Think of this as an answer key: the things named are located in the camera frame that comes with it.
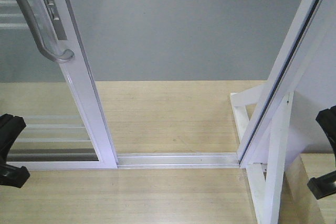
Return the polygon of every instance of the door handle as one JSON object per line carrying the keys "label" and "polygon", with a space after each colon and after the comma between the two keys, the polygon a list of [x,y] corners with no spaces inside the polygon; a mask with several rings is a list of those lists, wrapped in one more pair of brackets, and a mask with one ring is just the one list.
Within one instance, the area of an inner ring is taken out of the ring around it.
{"label": "door handle", "polygon": [[28,0],[16,0],[17,4],[19,5],[23,16],[25,17],[25,20],[28,24],[28,27],[30,29],[30,32],[34,38],[34,41],[36,43],[37,49],[39,52],[46,57],[47,59],[57,62],[57,63],[65,63],[71,60],[74,56],[73,51],[70,49],[66,49],[63,53],[57,55],[50,50],[47,49],[43,37],[40,31],[40,28],[38,27],[38,23],[36,20],[36,17],[34,15],[34,12],[28,2]]}

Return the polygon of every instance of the aluminum door frame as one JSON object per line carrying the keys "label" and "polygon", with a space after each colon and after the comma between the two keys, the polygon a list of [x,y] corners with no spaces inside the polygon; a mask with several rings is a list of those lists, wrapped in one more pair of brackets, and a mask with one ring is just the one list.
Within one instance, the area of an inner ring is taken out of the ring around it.
{"label": "aluminum door frame", "polygon": [[[54,1],[67,36],[67,40],[57,41],[56,47],[63,50],[70,49],[74,52],[73,59],[65,63],[59,63],[59,66],[71,91],[99,161],[8,163],[15,166],[23,165],[28,169],[33,170],[117,168],[118,158],[113,145],[112,136],[104,116],[70,0]],[[34,0],[34,2],[40,4],[40,0]],[[38,12],[38,15],[48,16],[46,8],[42,12]]]}

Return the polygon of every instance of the wooden floor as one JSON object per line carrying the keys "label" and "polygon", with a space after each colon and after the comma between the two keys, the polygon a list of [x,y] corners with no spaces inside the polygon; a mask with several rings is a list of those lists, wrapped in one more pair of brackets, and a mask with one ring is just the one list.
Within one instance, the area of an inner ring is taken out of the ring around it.
{"label": "wooden floor", "polygon": [[240,169],[32,172],[0,187],[1,223],[256,223]]}
{"label": "wooden floor", "polygon": [[[237,135],[229,93],[259,83],[97,86],[119,153],[232,152]],[[22,189],[0,187],[0,223],[256,224],[243,169],[64,170],[31,175]],[[283,192],[279,223],[297,224],[288,190]]]}
{"label": "wooden floor", "polygon": [[118,153],[235,152],[229,95],[264,81],[97,82]]}
{"label": "wooden floor", "polygon": [[335,224],[336,195],[316,200],[307,187],[309,179],[334,170],[335,156],[321,153],[301,154],[287,169],[286,175],[302,224]]}

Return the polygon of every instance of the black clamp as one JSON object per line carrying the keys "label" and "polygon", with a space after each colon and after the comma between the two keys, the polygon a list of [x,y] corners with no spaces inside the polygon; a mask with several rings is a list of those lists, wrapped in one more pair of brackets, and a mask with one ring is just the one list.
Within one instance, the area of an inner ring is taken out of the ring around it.
{"label": "black clamp", "polygon": [[[326,134],[336,158],[336,106],[320,111],[316,121]],[[316,199],[336,194],[336,170],[318,178],[311,178],[307,186]]]}
{"label": "black clamp", "polygon": [[9,114],[0,116],[0,185],[21,188],[30,177],[25,166],[19,168],[6,164],[11,146],[25,127],[21,117]]}

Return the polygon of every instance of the sliding door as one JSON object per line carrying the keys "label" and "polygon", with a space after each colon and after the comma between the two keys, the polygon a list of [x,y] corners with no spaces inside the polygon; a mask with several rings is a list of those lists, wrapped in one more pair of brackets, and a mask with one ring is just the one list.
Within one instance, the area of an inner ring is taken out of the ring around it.
{"label": "sliding door", "polygon": [[27,124],[13,165],[117,167],[69,0],[0,0],[0,113]]}

